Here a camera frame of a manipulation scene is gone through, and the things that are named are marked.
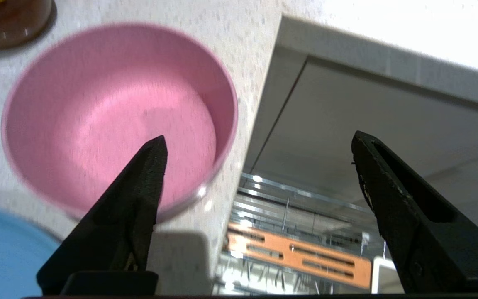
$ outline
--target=white speckled countertop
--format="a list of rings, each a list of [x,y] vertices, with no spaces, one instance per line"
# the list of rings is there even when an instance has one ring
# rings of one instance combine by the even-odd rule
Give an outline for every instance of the white speckled countertop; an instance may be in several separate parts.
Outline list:
[[[161,275],[165,294],[204,293],[214,273],[282,15],[478,70],[478,0],[57,0],[56,4],[57,21],[46,36],[0,52],[0,117],[11,85],[38,53],[74,32],[103,23],[144,21],[186,32],[214,51],[234,81],[239,124],[228,159],[206,197],[160,224],[154,233],[149,268]],[[76,224],[17,180],[1,138],[0,208],[61,238]]]

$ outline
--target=brown jar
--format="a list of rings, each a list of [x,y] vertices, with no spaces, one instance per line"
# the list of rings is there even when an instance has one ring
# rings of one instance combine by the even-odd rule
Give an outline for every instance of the brown jar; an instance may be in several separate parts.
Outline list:
[[[52,0],[0,0],[0,49],[37,36],[51,14]]]

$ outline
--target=dishwasher rack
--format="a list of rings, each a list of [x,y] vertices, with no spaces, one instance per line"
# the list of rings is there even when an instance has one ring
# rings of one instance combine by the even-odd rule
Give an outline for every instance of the dishwasher rack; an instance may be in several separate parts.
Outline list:
[[[263,237],[272,240],[271,246],[259,242]],[[350,257],[348,263],[357,261],[355,268],[368,276],[360,283],[345,279],[355,274],[333,267],[336,260],[330,267],[284,260],[282,255],[293,251],[290,244],[314,248],[301,254],[317,260],[325,261],[326,252],[344,257],[338,262]],[[368,207],[241,174],[214,294],[370,293],[370,261],[377,256],[389,257],[389,252]]]

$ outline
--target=white cabinet door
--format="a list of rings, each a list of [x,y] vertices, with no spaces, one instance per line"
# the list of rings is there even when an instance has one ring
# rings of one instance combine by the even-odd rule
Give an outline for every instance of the white cabinet door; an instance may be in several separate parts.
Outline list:
[[[307,64],[252,174],[358,201],[356,130],[380,138],[452,203],[478,200],[478,105],[329,63]]]
[[[285,100],[302,70],[307,55],[275,47],[267,81],[259,103],[254,132],[250,138],[244,171],[250,172],[262,151],[265,141],[271,134],[273,125],[283,108]]]

